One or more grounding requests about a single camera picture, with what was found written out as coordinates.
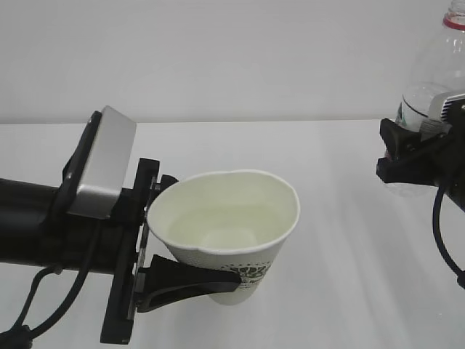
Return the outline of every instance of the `cup logo print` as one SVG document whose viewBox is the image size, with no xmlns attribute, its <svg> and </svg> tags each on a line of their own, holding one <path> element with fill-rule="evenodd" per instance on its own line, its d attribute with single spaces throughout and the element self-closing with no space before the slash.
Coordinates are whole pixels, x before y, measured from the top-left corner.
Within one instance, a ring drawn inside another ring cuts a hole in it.
<svg viewBox="0 0 465 349">
<path fill-rule="evenodd" d="M 271 262 L 265 263 L 247 263 L 247 264 L 228 264 L 223 265 L 221 270 L 232 271 L 242 278 L 242 284 L 239 289 L 249 289 L 262 280 L 265 273 L 270 269 Z"/>
</svg>

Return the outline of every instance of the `water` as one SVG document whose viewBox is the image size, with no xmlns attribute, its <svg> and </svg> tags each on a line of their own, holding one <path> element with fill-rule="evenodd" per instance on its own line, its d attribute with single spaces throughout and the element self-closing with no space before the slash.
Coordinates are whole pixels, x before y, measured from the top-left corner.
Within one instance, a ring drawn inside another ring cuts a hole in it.
<svg viewBox="0 0 465 349">
<path fill-rule="evenodd" d="M 210 249 L 258 246 L 284 234 L 279 214 L 265 205 L 227 205 L 194 209 L 173 222 L 168 238 Z"/>
</svg>

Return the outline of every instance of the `cup rim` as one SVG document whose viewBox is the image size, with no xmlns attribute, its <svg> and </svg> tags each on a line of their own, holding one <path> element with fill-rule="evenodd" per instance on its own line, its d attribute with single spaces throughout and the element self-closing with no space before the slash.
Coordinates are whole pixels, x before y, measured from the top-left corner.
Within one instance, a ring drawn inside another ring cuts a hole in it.
<svg viewBox="0 0 465 349">
<path fill-rule="evenodd" d="M 147 223 L 147 226 L 149 227 L 150 232 L 152 232 L 152 234 L 158 240 L 160 240 L 161 242 L 163 242 L 167 246 L 172 246 L 172 247 L 175 247 L 175 248 L 178 248 L 178 249 L 183 249 L 183 250 L 186 250 L 186 251 L 199 251 L 199 252 L 202 252 L 202 253 L 205 253 L 205 254 L 213 254 L 213 255 L 234 255 L 234 254 L 254 253 L 254 252 L 259 252 L 259 251 L 266 250 L 266 249 L 270 248 L 271 246 L 274 246 L 276 244 L 279 244 L 281 241 L 284 241 L 291 234 L 291 232 L 294 230 L 294 228 L 296 227 L 296 225 L 297 225 L 297 223 L 299 221 L 299 218 L 300 218 L 300 200 L 299 200 L 299 196 L 297 195 L 297 192 L 294 189 L 294 187 L 291 184 L 289 184 L 287 181 L 285 181 L 283 178 L 277 176 L 276 174 L 273 174 L 273 173 L 267 172 L 267 171 L 263 171 L 263 170 L 259 170 L 259 169 L 236 169 L 236 170 L 232 170 L 232 171 L 210 171 L 210 172 L 203 172 L 203 173 L 200 173 L 200 174 L 194 174 L 193 176 L 190 176 L 190 177 L 188 177 L 188 178 L 186 178 L 184 180 L 181 180 L 179 182 L 185 183 L 185 182 L 190 182 L 190 181 L 195 180 L 195 179 L 200 178 L 200 177 L 208 177 L 208 176 L 212 176 L 212 175 L 227 175 L 227 174 L 234 174 L 234 173 L 255 173 L 255 174 L 259 174 L 259 175 L 273 177 L 275 180 L 277 180 L 278 182 L 281 182 L 282 184 L 284 184 L 287 188 L 289 188 L 291 190 L 291 192 L 293 193 L 293 196 L 295 198 L 295 201 L 296 201 L 296 216 L 295 216 L 294 222 L 292 223 L 291 227 L 284 234 L 280 235 L 279 237 L 277 237 L 277 238 L 275 238 L 275 239 L 273 239 L 271 241 L 265 242 L 264 244 L 260 244 L 260 245 L 252 246 L 252 247 L 241 248 L 241 249 L 211 249 L 211 248 L 206 248 L 206 247 L 201 247 L 201 246 L 193 246 L 193 245 L 189 245 L 189 244 L 179 244 L 176 241 L 170 240 L 169 238 L 162 237 L 162 236 L 160 236 L 160 234 L 156 233 L 153 230 L 152 226 L 150 225 L 148 215 L 150 213 L 150 210 L 153 207 L 155 207 L 155 203 L 156 203 L 157 199 L 159 199 L 163 195 L 166 195 L 166 193 L 169 193 L 170 190 L 175 185 L 172 185 L 169 188 L 167 188 L 166 190 L 164 190 L 153 201 L 153 203 L 150 205 L 150 207 L 146 211 L 146 213 L 145 213 L 145 222 Z"/>
</svg>

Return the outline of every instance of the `plastic water bottle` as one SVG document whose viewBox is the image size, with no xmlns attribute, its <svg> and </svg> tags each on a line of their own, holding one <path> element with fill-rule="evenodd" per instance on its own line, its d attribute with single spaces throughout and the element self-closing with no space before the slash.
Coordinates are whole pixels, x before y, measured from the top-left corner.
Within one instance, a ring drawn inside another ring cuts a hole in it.
<svg viewBox="0 0 465 349">
<path fill-rule="evenodd" d="M 420 132 L 422 139 L 447 132 L 447 126 L 437 116 L 428 115 L 429 105 L 436 95 L 458 89 L 465 89 L 465 0 L 452 1 L 442 20 L 442 28 L 418 54 L 396 123 Z M 419 196 L 427 192 L 420 185 L 405 183 L 387 187 L 399 196 Z"/>
</svg>

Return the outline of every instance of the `red bottle cap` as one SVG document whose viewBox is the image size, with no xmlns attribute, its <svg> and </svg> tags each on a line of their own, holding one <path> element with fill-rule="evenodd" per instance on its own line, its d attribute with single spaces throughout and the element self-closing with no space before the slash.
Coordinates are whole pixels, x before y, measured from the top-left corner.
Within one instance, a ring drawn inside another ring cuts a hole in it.
<svg viewBox="0 0 465 349">
<path fill-rule="evenodd" d="M 456 16 L 449 16 L 449 15 L 444 16 L 444 20 L 443 20 L 444 25 L 452 29 L 457 29 L 459 31 L 465 31 L 465 24 L 460 24 L 454 21 L 455 17 Z"/>
</svg>

